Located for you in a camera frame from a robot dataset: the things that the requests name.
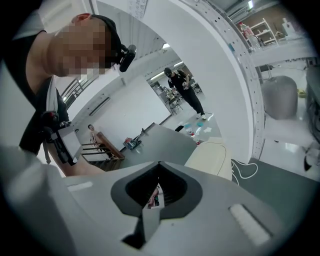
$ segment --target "black shirt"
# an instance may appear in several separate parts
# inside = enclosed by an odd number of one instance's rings
[[[52,79],[50,77],[45,80],[37,94],[34,94],[28,84],[26,75],[27,57],[31,45],[33,44],[37,35],[38,34],[13,40],[10,44],[10,47],[6,50],[4,56],[4,61],[13,79],[35,108],[35,113],[26,130],[24,131],[20,141],[20,147],[36,155],[38,154],[40,146],[45,139],[42,133],[43,127],[41,125],[41,114],[46,111],[47,93],[50,81]],[[57,112],[59,115],[59,121],[69,121],[67,106],[59,95],[58,90],[56,91],[56,94],[58,100]]]
[[[184,90],[184,86],[183,86],[183,83],[186,81],[185,78],[187,77],[187,75],[184,72],[180,71],[180,70],[178,70],[177,72],[179,74],[175,73],[174,76],[170,77],[171,82],[168,80],[168,84],[169,84],[170,88],[173,88],[175,86],[177,91],[181,95],[183,95],[190,89],[189,88],[187,90]]]

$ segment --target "man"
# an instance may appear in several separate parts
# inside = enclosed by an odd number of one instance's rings
[[[75,76],[88,68],[110,68],[121,50],[115,23],[100,15],[83,13],[72,18],[58,33],[46,33],[36,11],[25,20],[5,51],[4,61],[16,84],[36,109],[22,136],[20,147],[38,154],[45,140],[41,115],[53,75]],[[59,122],[68,121],[63,99],[57,91]],[[81,156],[75,165],[60,161],[51,143],[48,150],[66,176],[103,171]]]
[[[169,78],[168,84],[170,88],[173,89],[175,87],[184,100],[197,112],[196,118],[202,117],[203,120],[206,120],[204,109],[195,91],[189,86],[189,76],[180,70],[172,72],[168,67],[164,69],[164,74]]]
[[[116,158],[114,154],[110,152],[110,149],[107,148],[105,144],[103,144],[102,140],[97,136],[98,132],[95,130],[94,126],[92,124],[88,125],[89,130],[91,131],[90,133],[90,142],[91,143],[99,143],[94,145],[98,150],[102,152],[105,151],[105,153],[108,155],[110,159]]]

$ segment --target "black cap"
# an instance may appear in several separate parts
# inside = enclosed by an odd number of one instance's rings
[[[111,68],[115,63],[119,63],[122,58],[122,44],[117,34],[116,24],[112,19],[109,19],[102,15],[92,14],[91,17],[102,20],[108,27],[111,33],[111,49],[114,51],[114,57],[106,57],[105,68]]]
[[[166,68],[164,69],[164,74],[165,74],[167,77],[171,76],[171,73],[172,73],[172,71],[171,71],[170,68],[166,67]]]

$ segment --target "ceiling light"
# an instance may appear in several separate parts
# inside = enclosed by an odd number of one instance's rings
[[[158,78],[158,77],[161,77],[161,76],[164,75],[164,74],[165,74],[165,72],[163,71],[163,72],[161,72],[160,74],[157,74],[156,76],[152,77],[150,80],[154,80],[154,79],[156,79],[156,78]]]
[[[168,47],[170,47],[170,45],[169,45],[168,43],[165,43],[165,44],[163,45],[162,49],[165,49],[165,48],[168,48]]]
[[[248,2],[248,5],[249,5],[249,9],[252,9],[252,7],[254,7],[254,2],[253,2],[253,0],[249,1],[249,2]]]
[[[180,64],[182,64],[182,63],[184,63],[184,62],[183,62],[183,61],[181,61],[181,62],[179,62],[179,63],[175,64],[175,65],[174,65],[174,67],[179,66],[179,65],[180,65]]]

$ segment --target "gray plastic part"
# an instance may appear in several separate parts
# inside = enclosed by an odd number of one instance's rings
[[[275,76],[265,81],[262,86],[265,112],[270,117],[288,119],[297,113],[298,92],[296,82],[288,76]]]
[[[18,148],[1,148],[0,154],[4,159],[0,179],[7,202],[34,237],[57,255],[256,255],[272,246],[282,229],[270,207],[233,182],[167,163],[201,184],[202,199],[187,216],[153,226],[149,240],[137,250],[122,239],[134,233],[138,218],[118,209],[111,187],[153,162],[62,179],[55,167],[41,164]],[[84,183],[90,185],[68,190]],[[268,231],[270,241],[263,246],[252,243],[229,210],[235,204],[243,205]]]

